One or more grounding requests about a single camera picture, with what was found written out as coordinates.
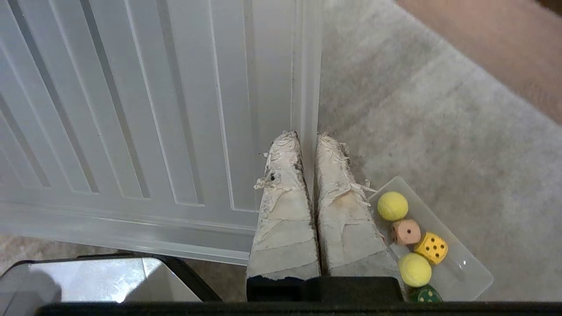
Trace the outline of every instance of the green die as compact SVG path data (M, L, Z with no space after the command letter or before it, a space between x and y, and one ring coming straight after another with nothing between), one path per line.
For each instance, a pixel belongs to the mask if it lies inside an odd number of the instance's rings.
M408 297L411 302L434 303L443 301L441 295L431 285L414 288Z

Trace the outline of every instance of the yellow die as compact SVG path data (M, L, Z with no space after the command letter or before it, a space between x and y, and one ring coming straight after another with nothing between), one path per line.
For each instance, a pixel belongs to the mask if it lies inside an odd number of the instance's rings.
M427 232L423 239L414 247L414 251L424 256L430 263L439 264L445 256L449 247L447 243L434 233Z

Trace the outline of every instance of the floor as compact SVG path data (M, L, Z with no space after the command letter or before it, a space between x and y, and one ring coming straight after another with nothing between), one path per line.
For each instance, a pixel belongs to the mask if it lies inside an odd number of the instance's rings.
M401 175L495 276L482 300L562 297L562 129L391 0L325 2L319 130L353 172ZM22 259L108 249L0 236L0 272ZM188 260L226 300L244 267Z

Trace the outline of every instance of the yellow ball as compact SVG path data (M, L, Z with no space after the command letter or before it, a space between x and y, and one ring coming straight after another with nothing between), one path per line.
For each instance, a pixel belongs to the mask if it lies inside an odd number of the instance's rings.
M385 220L394 222L408 213L408 200L398 192L386 192L379 198L377 210Z
M431 266L427 259L413 252L398 260L398 268L404 283L411 287L422 287L431 279Z

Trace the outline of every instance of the plastic container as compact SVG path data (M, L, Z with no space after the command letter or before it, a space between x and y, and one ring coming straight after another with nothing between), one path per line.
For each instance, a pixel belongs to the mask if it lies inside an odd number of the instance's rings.
M493 275L488 269L441 223L401 177L394 177L371 200L375 205L373 212L375 222L380 232L385 235L387 245L396 260L410 252L411 249L392 243L391 222L382 219L376 211L379 197L388 191L396 191L406 197L409 211L405 218L413 219L419 224L422 236L429 231L439 235L447 242L449 246L447 256L441 263L433 266L429 282L444 301L473 301L493 283Z

